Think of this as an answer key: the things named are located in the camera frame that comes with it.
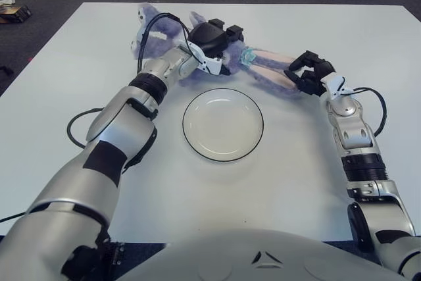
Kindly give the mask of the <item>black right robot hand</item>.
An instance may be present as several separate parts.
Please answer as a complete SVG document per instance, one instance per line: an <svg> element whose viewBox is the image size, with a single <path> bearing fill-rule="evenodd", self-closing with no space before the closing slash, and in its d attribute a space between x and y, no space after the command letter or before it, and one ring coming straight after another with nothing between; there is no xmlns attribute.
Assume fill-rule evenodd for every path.
<svg viewBox="0 0 421 281"><path fill-rule="evenodd" d="M331 62L321 59L312 51L305 51L284 71L298 90L309 95L328 93L331 100L355 91L345 85L346 79L338 74Z"/></svg>

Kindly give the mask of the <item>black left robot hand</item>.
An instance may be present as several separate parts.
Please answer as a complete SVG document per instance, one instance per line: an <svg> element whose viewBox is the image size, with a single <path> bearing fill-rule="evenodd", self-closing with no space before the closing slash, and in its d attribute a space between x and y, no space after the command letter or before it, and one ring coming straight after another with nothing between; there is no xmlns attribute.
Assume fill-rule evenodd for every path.
<svg viewBox="0 0 421 281"><path fill-rule="evenodd" d="M224 64L224 59L232 53L228 52L234 44L244 44L243 28L233 25L223 29L224 22L211 19L200 22L185 34L182 46L198 63L197 68L214 76L230 76L232 71Z"/></svg>

